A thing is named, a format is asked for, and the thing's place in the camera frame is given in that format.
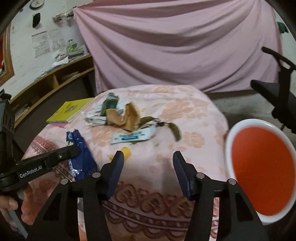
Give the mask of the person's left hand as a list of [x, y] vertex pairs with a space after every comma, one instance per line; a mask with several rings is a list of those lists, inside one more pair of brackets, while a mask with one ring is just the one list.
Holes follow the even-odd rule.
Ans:
[[[23, 195], [25, 199], [21, 207], [21, 218], [27, 225], [32, 225], [38, 215], [36, 211], [38, 209], [38, 204], [34, 201], [33, 190], [30, 185], [24, 189]], [[17, 209], [18, 203], [16, 200], [8, 196], [1, 196], [1, 214], [4, 216], [7, 223], [14, 228], [16, 228], [16, 223], [13, 221], [9, 211]]]

